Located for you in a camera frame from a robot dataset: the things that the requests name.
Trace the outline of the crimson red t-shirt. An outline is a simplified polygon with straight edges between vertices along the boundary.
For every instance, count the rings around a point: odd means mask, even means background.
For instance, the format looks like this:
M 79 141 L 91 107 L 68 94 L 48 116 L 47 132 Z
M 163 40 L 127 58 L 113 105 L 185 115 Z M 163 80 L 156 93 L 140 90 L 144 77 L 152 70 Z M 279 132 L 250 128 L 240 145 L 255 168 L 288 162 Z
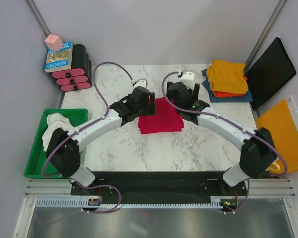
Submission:
M 156 115 L 139 117 L 140 134 L 181 132 L 184 128 L 182 117 L 165 98 L 155 99 Z

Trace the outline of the black flat board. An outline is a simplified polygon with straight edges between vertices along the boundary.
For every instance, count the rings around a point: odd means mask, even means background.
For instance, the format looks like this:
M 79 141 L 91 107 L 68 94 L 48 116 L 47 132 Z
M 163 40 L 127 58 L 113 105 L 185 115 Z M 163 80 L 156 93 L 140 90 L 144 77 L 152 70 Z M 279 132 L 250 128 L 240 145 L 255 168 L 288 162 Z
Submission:
M 284 45 L 276 37 L 245 74 L 253 98 L 252 109 L 258 109 L 295 75 Z

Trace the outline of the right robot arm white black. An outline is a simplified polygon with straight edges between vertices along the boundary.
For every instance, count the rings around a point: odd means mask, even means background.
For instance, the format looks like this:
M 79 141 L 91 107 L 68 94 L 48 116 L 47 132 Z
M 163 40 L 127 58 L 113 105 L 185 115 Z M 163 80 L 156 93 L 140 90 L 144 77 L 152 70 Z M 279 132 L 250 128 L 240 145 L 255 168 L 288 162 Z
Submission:
M 184 120 L 213 131 L 241 152 L 239 162 L 226 170 L 217 184 L 221 194 L 231 194 L 244 180 L 260 178 L 277 161 L 279 155 L 267 129 L 254 130 L 222 117 L 198 99 L 198 84 L 189 89 L 182 82 L 168 82 L 165 90 L 168 101 Z

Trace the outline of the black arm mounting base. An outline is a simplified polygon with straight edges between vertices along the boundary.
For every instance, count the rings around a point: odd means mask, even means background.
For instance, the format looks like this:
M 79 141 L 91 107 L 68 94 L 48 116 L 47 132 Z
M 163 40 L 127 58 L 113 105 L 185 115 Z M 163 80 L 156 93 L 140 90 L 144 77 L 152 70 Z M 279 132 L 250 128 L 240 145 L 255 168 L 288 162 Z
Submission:
M 71 195 L 97 196 L 106 202 L 210 202 L 211 197 L 242 197 L 246 184 L 230 187 L 220 181 L 222 171 L 94 171 L 90 189 L 72 184 Z

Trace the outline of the orange folder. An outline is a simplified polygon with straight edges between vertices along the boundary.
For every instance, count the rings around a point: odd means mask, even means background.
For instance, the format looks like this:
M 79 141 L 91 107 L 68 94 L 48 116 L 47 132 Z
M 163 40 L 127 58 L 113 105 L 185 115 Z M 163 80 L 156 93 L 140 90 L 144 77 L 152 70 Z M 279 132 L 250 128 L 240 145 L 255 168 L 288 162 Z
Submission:
M 298 171 L 298 133 L 286 99 L 261 115 L 256 123 L 258 128 L 270 131 L 276 149 L 288 165 L 288 172 Z

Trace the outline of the black pink mini drawer unit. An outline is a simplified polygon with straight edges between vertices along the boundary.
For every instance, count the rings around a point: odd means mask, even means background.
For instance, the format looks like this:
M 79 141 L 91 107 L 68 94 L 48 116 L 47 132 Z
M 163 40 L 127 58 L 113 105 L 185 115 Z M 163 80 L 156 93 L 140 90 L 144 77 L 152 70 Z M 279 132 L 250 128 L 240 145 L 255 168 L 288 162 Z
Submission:
M 89 54 L 82 44 L 74 44 L 71 69 L 51 73 L 63 92 L 79 91 L 92 86 L 92 69 Z

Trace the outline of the green plastic tray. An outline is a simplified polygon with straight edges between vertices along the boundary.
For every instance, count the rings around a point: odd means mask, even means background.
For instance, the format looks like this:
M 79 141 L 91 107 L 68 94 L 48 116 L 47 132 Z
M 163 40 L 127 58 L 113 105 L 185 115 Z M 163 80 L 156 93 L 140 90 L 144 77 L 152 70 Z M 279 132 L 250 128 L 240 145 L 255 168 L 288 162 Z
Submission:
M 42 178 L 41 170 L 47 157 L 43 150 L 42 136 L 48 128 L 48 115 L 60 113 L 69 119 L 72 126 L 76 127 L 88 121 L 88 109 L 46 109 L 43 111 L 32 149 L 25 167 L 24 176 L 27 178 Z

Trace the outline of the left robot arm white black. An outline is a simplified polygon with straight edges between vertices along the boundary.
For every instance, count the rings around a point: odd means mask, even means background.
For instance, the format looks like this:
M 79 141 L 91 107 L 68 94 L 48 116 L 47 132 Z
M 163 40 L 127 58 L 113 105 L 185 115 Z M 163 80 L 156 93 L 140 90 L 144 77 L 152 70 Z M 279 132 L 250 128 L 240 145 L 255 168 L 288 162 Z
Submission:
M 134 121 L 137 117 L 155 114 L 155 93 L 137 86 L 132 93 L 110 105 L 105 115 L 68 131 L 61 128 L 54 130 L 46 151 L 46 161 L 62 177 L 75 180 L 84 192 L 94 195 L 99 190 L 99 183 L 95 180 L 94 173 L 81 162 L 81 151 L 102 135 Z

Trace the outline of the white crumpled cloth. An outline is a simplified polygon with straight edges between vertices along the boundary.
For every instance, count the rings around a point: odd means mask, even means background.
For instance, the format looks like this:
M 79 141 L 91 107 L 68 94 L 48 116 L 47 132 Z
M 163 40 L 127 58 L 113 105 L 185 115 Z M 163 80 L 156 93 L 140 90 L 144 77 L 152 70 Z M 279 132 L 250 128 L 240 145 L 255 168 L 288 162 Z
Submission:
M 42 136 L 43 151 L 46 152 L 53 132 L 61 128 L 63 131 L 69 131 L 73 128 L 70 120 L 60 113 L 49 114 L 47 116 L 47 129 Z

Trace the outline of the colourful paperback book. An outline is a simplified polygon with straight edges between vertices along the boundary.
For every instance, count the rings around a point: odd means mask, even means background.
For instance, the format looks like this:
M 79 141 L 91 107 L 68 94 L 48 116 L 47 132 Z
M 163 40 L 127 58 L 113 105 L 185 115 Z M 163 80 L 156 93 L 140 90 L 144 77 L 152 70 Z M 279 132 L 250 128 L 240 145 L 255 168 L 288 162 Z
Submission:
M 63 46 L 58 51 L 48 49 L 45 62 L 45 72 L 53 73 L 71 69 L 72 52 L 73 45 L 71 41 L 64 42 Z

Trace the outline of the blue folded t-shirt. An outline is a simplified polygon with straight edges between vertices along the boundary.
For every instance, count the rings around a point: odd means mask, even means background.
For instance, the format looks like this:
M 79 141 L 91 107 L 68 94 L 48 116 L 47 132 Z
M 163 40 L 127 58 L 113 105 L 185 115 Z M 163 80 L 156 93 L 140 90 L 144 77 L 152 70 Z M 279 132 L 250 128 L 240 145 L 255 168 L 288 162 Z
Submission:
M 240 97 L 216 98 L 210 89 L 210 84 L 208 82 L 206 72 L 207 72 L 206 69 L 201 71 L 202 76 L 205 77 L 205 80 L 201 84 L 208 92 L 211 103 L 250 103 L 253 101 L 250 90 L 248 90 L 244 96 L 240 96 Z

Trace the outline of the pink cube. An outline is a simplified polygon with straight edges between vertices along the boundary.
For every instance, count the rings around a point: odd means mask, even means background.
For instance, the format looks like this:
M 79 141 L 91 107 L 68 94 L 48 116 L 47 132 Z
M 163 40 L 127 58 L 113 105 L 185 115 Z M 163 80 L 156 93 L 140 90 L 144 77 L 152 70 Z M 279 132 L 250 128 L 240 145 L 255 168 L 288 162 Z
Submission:
M 52 51 L 58 51 L 63 46 L 63 41 L 61 40 L 60 36 L 50 34 L 44 40 L 47 47 Z

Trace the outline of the mustard yellow folded t-shirt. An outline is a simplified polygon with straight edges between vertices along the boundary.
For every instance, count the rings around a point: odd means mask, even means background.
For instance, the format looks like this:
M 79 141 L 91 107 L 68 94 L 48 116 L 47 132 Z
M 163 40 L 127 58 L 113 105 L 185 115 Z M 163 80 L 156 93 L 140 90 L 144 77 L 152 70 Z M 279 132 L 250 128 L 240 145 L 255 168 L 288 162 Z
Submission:
M 246 94 L 248 85 L 244 70 L 245 64 L 214 59 L 206 72 L 211 91 Z

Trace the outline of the pale yellow mug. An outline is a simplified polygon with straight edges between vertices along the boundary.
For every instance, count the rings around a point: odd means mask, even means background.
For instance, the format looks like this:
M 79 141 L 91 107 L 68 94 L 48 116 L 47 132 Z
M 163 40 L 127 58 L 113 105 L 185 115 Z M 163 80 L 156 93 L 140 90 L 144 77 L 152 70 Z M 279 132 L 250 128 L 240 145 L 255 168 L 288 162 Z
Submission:
M 281 166 L 277 163 L 279 158 L 277 158 L 268 168 L 266 171 L 269 171 L 270 173 L 279 172 L 281 169 Z

